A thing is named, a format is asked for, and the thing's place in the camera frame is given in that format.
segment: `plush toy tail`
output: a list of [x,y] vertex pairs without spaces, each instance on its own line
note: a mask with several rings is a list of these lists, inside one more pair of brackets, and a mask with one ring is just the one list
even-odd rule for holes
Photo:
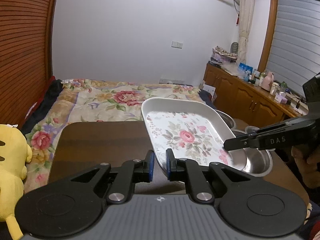
[[5,219],[5,221],[7,222],[9,233],[13,240],[19,240],[23,237],[23,234],[14,215],[10,215]]

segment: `window blind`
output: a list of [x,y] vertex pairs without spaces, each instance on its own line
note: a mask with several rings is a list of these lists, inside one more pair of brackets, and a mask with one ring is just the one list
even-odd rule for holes
[[302,85],[320,72],[320,0],[278,0],[266,70],[304,96]]

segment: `yellow plush toy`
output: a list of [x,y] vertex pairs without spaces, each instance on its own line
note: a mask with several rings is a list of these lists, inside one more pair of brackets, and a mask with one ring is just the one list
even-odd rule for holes
[[14,208],[23,195],[25,162],[31,159],[32,150],[23,134],[11,125],[0,124],[0,221],[7,223],[13,240],[23,236]]

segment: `crosshair logo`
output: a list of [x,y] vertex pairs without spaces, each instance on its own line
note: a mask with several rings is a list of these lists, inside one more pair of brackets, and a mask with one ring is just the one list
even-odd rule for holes
[[160,196],[160,197],[157,197],[156,200],[159,201],[159,202],[162,202],[162,201],[165,201],[166,198]]

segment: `human hand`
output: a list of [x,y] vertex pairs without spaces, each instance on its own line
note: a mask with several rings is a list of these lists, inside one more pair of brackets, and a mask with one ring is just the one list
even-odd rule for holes
[[317,163],[320,162],[320,145],[307,160],[303,158],[302,151],[296,147],[292,147],[291,155],[302,175],[304,184],[309,188],[320,187],[320,172],[317,171]]

